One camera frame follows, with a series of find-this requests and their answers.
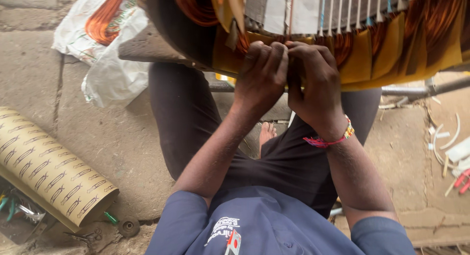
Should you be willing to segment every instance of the forearm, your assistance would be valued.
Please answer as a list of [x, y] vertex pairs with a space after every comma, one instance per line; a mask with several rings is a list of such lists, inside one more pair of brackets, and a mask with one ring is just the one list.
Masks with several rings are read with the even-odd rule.
[[232, 107], [226, 119], [188, 163], [173, 186], [173, 192], [193, 192], [209, 203], [222, 185], [238, 145], [256, 121]]
[[331, 176], [350, 227], [379, 215], [396, 220], [395, 209], [380, 176], [355, 135], [327, 149]]

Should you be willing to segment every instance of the hand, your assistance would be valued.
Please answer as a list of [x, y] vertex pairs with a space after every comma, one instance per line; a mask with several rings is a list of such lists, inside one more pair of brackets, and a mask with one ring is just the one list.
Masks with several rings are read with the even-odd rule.
[[305, 68], [304, 91], [300, 76], [290, 72], [289, 107], [327, 142], [340, 139], [348, 122], [341, 106], [341, 81], [335, 58], [327, 47], [286, 42], [289, 57]]
[[287, 47], [279, 42], [271, 46], [251, 43], [236, 81], [231, 111], [258, 121], [284, 92], [288, 60]]

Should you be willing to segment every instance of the beaded bracelet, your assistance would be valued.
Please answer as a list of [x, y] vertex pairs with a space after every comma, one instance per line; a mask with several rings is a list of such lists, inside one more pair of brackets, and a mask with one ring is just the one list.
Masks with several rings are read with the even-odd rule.
[[346, 129], [346, 132], [344, 132], [344, 135], [342, 138], [338, 139], [337, 141], [333, 142], [326, 142], [322, 138], [304, 138], [305, 141], [307, 141], [310, 145], [319, 147], [322, 149], [328, 148], [330, 145], [338, 144], [341, 141], [344, 141], [345, 139], [348, 139], [350, 136], [353, 135], [354, 133], [354, 128], [351, 125], [351, 120], [349, 120], [347, 115], [344, 115], [346, 119], [348, 120], [348, 128]]

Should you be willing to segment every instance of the white printed logo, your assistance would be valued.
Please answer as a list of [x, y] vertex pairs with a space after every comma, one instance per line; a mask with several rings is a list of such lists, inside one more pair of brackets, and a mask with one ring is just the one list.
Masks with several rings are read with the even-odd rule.
[[215, 238], [216, 236], [225, 236], [229, 238], [232, 235], [232, 231], [234, 227], [240, 227], [238, 225], [238, 218], [230, 218], [230, 217], [222, 217], [220, 218], [217, 223], [215, 223], [214, 228], [212, 230], [212, 234], [207, 240], [207, 243], [204, 246], [207, 246], [210, 240]]

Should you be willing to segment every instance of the white plastic bag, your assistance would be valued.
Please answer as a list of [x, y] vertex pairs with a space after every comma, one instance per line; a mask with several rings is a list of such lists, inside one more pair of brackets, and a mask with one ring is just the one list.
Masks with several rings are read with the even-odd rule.
[[95, 106], [125, 107], [148, 86], [149, 63], [121, 60], [118, 48], [142, 31], [148, 18], [136, 0], [123, 0], [111, 24], [120, 27], [119, 35], [108, 47], [85, 33], [85, 23], [105, 0], [78, 0], [54, 32], [55, 48], [91, 65], [83, 79], [85, 99]]

